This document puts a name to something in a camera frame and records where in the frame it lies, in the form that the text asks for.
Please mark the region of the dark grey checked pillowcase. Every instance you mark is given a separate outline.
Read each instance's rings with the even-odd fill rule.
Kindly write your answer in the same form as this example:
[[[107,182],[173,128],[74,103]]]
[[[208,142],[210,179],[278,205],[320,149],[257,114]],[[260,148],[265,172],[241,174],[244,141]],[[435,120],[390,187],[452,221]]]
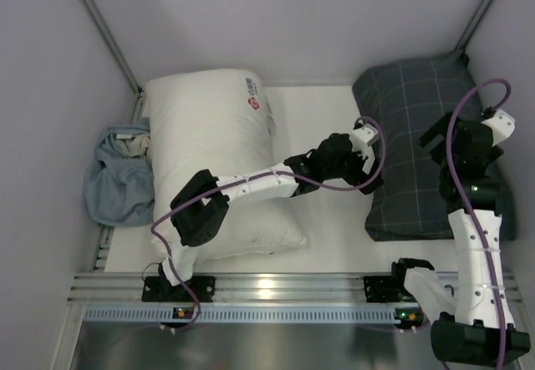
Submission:
[[[359,112],[386,139],[384,184],[374,192],[364,228],[373,241],[453,237],[439,192],[441,167],[420,137],[474,87],[462,51],[408,58],[367,68],[352,91]]]

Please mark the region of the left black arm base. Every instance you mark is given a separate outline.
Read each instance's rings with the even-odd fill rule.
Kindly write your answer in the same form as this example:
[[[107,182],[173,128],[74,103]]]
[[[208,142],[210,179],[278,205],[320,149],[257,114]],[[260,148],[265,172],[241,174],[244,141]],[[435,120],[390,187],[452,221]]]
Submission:
[[[216,278],[194,276],[186,283],[199,302],[213,302]],[[159,276],[148,276],[144,280],[141,300],[143,302],[193,302],[193,297],[183,286],[172,286]]]

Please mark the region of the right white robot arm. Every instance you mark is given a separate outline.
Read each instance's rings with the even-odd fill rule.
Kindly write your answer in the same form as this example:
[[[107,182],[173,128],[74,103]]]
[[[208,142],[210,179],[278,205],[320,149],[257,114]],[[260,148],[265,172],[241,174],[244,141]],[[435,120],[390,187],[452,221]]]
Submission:
[[[500,369],[529,353],[530,336],[517,330],[502,274],[498,207],[500,185],[488,166],[515,129],[503,110],[489,109],[481,122],[446,114],[420,137],[441,167],[439,191],[446,203],[458,270],[458,289],[441,284],[434,267],[419,259],[393,263],[395,285],[414,297],[431,323],[431,347],[441,362]]]

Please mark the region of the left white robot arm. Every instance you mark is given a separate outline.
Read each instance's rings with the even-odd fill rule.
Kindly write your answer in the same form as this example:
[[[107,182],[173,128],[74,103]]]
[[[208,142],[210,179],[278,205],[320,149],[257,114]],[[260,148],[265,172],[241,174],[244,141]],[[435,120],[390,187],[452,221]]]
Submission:
[[[195,173],[170,203],[169,220],[178,244],[198,248],[212,241],[233,206],[276,198],[293,198],[319,189],[360,191],[369,195],[384,181],[385,137],[365,125],[348,134],[334,133],[309,152],[295,155],[265,170],[217,177],[210,170]],[[343,180],[337,188],[331,180]]]

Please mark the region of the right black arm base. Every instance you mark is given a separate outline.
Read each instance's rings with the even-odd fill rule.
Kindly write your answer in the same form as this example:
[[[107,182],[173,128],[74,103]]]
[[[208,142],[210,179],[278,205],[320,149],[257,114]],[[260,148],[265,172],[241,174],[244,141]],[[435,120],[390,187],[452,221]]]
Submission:
[[[367,303],[412,303],[416,299],[393,276],[365,276],[364,294]]]

